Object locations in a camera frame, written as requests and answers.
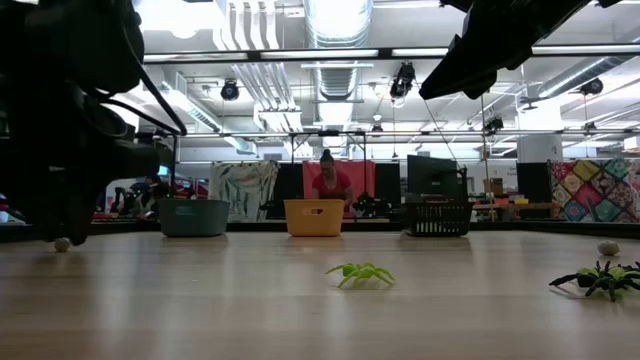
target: plastic basket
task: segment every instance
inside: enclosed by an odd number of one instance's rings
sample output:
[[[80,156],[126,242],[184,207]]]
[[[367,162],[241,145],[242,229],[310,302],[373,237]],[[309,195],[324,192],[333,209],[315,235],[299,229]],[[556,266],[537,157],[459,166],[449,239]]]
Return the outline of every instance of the plastic basket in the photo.
[[[168,237],[213,237],[227,229],[229,203],[221,200],[160,200],[160,227]]]
[[[343,200],[285,200],[287,231],[291,236],[338,236]]]
[[[463,236],[469,232],[473,204],[442,202],[405,204],[405,231],[416,237]]]

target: wooden surface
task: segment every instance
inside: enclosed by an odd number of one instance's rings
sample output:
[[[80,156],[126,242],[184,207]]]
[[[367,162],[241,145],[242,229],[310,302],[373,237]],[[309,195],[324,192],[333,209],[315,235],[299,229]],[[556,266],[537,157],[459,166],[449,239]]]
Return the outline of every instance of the wooden surface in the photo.
[[[547,286],[593,265],[598,240],[136,233],[66,254],[2,244],[0,359],[637,359],[640,293],[610,303]],[[620,247],[620,262],[640,260],[640,242]],[[396,286],[343,291],[324,275],[364,261]]]

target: red curtain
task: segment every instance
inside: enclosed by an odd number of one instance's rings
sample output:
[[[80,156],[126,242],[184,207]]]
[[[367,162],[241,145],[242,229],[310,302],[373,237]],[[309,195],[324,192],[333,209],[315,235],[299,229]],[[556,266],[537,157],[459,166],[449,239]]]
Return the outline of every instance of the red curtain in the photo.
[[[364,161],[339,161],[336,160],[336,170],[342,171],[351,180],[354,201],[364,192]],[[302,178],[304,181],[304,198],[311,199],[311,184],[313,179],[320,175],[320,163],[305,161],[302,164]],[[367,193],[375,196],[376,163],[367,161]]]

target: black toy spider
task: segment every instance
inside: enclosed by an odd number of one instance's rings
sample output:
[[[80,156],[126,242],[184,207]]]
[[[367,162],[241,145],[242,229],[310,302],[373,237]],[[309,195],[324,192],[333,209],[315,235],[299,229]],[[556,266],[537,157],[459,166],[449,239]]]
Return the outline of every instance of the black toy spider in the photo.
[[[589,288],[585,296],[590,296],[596,289],[600,288],[609,291],[611,301],[616,301],[615,291],[618,289],[627,290],[627,286],[640,290],[640,285],[636,284],[633,279],[640,279],[640,272],[626,271],[621,266],[609,269],[611,261],[607,261],[604,269],[600,269],[600,262],[596,261],[595,268],[582,268],[575,274],[565,275],[557,278],[549,283],[549,286],[562,285],[571,280],[578,280],[578,286],[581,288]]]

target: yellow basket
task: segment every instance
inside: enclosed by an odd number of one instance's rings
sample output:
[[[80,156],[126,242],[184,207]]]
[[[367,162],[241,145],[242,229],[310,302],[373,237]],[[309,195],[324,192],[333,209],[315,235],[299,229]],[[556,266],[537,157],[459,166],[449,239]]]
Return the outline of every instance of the yellow basket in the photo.
[[[285,200],[287,231],[291,236],[338,236],[343,200]]]

